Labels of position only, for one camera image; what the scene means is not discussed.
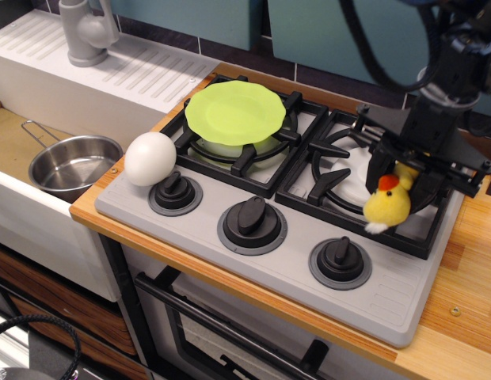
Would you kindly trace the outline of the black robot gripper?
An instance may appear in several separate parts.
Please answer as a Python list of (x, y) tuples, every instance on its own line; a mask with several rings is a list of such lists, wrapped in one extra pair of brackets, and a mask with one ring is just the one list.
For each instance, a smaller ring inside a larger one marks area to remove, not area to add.
[(396, 161), (419, 172), (409, 190), (410, 213), (433, 203), (439, 206), (451, 189), (475, 196), (491, 161), (460, 135), (460, 113), (419, 97), (409, 109), (382, 108), (372, 104), (357, 107), (353, 133), (371, 152), (366, 188), (373, 193), (379, 178), (389, 174)]

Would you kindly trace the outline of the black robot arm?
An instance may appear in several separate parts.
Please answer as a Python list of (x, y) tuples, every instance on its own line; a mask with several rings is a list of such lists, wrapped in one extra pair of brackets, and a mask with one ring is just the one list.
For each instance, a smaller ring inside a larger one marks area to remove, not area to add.
[(409, 109), (358, 107), (354, 134), (369, 146), (366, 187), (401, 162), (419, 176), (409, 190), (413, 213), (452, 188), (475, 196), (491, 161), (460, 135), (491, 136), (491, 122), (470, 123), (483, 93), (491, 95), (491, 1), (411, 1), (428, 38), (428, 65), (411, 85), (392, 79), (377, 61), (351, 1), (340, 3), (360, 56), (373, 79), (387, 89), (419, 97)]

